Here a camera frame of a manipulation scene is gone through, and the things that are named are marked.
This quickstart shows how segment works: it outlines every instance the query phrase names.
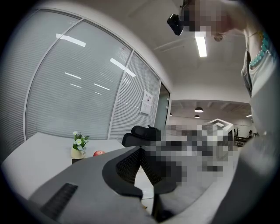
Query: pixelated area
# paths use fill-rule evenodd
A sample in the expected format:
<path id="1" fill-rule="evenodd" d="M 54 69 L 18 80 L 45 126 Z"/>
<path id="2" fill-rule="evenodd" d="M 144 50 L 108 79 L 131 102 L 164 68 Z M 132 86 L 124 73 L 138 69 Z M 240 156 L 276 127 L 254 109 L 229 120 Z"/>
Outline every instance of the pixelated area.
<path id="1" fill-rule="evenodd" d="M 204 182 L 209 186 L 238 161 L 234 150 L 233 125 L 220 120 L 211 124 L 171 125 L 161 132 L 161 141 L 145 148 L 148 163 L 155 164 L 158 174 L 178 185 Z"/>
<path id="2" fill-rule="evenodd" d="M 226 11 L 218 1 L 186 0 L 182 7 L 180 20 L 184 31 L 203 32 L 203 36 L 212 36 L 223 32 L 227 20 Z"/>

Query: window blinds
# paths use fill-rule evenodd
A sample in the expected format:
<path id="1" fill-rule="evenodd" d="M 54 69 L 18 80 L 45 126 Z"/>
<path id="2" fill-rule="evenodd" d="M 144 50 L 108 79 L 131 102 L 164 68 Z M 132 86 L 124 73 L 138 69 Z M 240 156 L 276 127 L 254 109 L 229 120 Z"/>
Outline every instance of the window blinds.
<path id="1" fill-rule="evenodd" d="M 136 125 L 152 126 L 158 104 L 160 81 L 136 53 L 132 56 L 128 69 L 123 78 L 110 133 L 110 139 L 117 139 L 119 142 Z M 154 96 L 150 115 L 140 113 L 144 90 Z"/>
<path id="2" fill-rule="evenodd" d="M 78 131 L 90 139 L 107 139 L 130 53 L 119 40 L 86 21 L 73 27 L 35 76 L 27 105 L 27 138 L 37 132 L 73 137 Z"/>
<path id="3" fill-rule="evenodd" d="M 0 144 L 3 161 L 24 142 L 23 111 L 31 77 L 56 40 L 76 18 L 39 11 L 31 16 L 12 36 L 0 64 Z"/>

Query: paper sign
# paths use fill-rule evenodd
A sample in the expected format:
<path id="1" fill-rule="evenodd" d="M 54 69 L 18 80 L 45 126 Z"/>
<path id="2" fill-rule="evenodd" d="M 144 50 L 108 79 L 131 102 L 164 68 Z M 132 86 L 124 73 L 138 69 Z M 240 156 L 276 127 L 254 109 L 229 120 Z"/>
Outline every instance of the paper sign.
<path id="1" fill-rule="evenodd" d="M 143 102 L 152 105 L 153 97 L 154 96 L 151 93 L 148 93 L 146 90 L 144 90 Z"/>
<path id="2" fill-rule="evenodd" d="M 152 101 L 153 101 L 153 95 L 144 90 L 144 96 L 142 100 L 142 105 L 141 105 L 141 110 L 140 113 L 144 114 L 150 114 L 151 112 L 151 107 L 152 107 Z"/>
<path id="3" fill-rule="evenodd" d="M 151 112 L 151 105 L 148 104 L 148 103 L 145 103 L 144 101 L 142 102 L 142 105 L 141 105 L 141 113 L 144 113 L 144 114 L 150 114 Z"/>

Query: red apple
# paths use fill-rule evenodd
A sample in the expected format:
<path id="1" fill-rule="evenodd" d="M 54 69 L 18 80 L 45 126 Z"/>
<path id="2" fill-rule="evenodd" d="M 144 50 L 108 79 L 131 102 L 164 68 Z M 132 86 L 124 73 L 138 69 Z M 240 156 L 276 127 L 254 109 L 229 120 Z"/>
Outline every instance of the red apple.
<path id="1" fill-rule="evenodd" d="M 99 156 L 101 154 L 104 154 L 105 152 L 104 151 L 96 151 L 93 156 Z"/>

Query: necklace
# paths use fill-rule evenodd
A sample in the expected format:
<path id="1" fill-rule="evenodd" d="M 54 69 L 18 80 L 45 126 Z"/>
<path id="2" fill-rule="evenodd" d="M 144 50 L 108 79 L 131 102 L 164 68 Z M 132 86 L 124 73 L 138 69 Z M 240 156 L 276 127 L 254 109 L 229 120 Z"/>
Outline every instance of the necklace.
<path id="1" fill-rule="evenodd" d="M 258 55 L 256 57 L 254 57 L 254 59 L 250 62 L 250 66 L 252 66 L 252 67 L 255 66 L 256 64 L 258 64 L 266 53 L 271 55 L 270 51 L 268 50 L 268 45 L 269 45 L 268 35 L 265 32 L 261 32 L 261 31 L 258 31 L 258 34 L 260 35 L 260 37 L 262 39 L 262 46 L 261 46 L 261 50 L 259 51 Z"/>

